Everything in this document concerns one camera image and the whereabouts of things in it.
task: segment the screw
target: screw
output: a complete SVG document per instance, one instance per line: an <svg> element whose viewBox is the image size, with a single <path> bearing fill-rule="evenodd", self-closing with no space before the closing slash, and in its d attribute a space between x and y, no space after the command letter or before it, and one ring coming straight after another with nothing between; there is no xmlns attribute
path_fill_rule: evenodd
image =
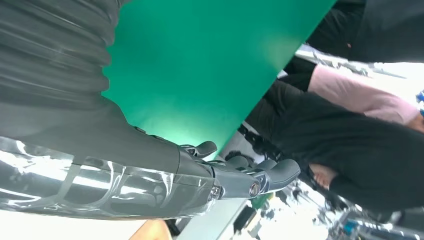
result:
<svg viewBox="0 0 424 240"><path fill-rule="evenodd" d="M259 194L259 184L257 182L250 186L249 194L251 197L256 197Z"/></svg>
<svg viewBox="0 0 424 240"><path fill-rule="evenodd" d="M221 192L221 188L214 186L212 187L212 190L210 191L210 194L212 194L213 196L218 196Z"/></svg>

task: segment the green backdrop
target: green backdrop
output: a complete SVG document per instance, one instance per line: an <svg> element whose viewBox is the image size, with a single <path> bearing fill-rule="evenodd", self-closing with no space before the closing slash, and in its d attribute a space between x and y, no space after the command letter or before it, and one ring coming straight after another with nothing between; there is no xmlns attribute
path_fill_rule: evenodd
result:
<svg viewBox="0 0 424 240"><path fill-rule="evenodd" d="M334 0L132 0L104 95L128 122L221 148Z"/></svg>

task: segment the transparent plastic cover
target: transparent plastic cover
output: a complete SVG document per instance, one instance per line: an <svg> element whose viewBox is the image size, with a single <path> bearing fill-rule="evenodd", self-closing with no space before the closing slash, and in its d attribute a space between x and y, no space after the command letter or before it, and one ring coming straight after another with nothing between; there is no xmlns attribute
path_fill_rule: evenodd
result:
<svg viewBox="0 0 424 240"><path fill-rule="evenodd" d="M212 177L73 159L0 137L0 209L92 219L175 218L205 213L219 195Z"/></svg>

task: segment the pink shirt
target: pink shirt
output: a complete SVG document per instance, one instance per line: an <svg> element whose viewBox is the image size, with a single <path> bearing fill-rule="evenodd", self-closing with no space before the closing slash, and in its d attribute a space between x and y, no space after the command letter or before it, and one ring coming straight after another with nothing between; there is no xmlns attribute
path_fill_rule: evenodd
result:
<svg viewBox="0 0 424 240"><path fill-rule="evenodd" d="M375 81L366 76L317 65L308 92L352 112L388 122L408 124L420 114L419 109L384 87L384 83L383 80ZM398 82L398 87L402 88L401 81Z"/></svg>

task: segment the black clothing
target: black clothing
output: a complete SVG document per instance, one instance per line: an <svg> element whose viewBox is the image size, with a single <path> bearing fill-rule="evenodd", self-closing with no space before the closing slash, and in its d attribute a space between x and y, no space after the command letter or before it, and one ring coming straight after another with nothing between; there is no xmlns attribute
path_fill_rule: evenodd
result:
<svg viewBox="0 0 424 240"><path fill-rule="evenodd" d="M349 59L363 14L363 5L333 7L306 42L319 51Z"/></svg>
<svg viewBox="0 0 424 240"><path fill-rule="evenodd" d="M284 153L340 175L330 191L374 211L424 206L424 134L276 81L246 122Z"/></svg>
<svg viewBox="0 0 424 240"><path fill-rule="evenodd" d="M337 4L307 41L352 61L424 62L424 1L367 0Z"/></svg>
<svg viewBox="0 0 424 240"><path fill-rule="evenodd" d="M349 59L424 62L424 1L367 0Z"/></svg>

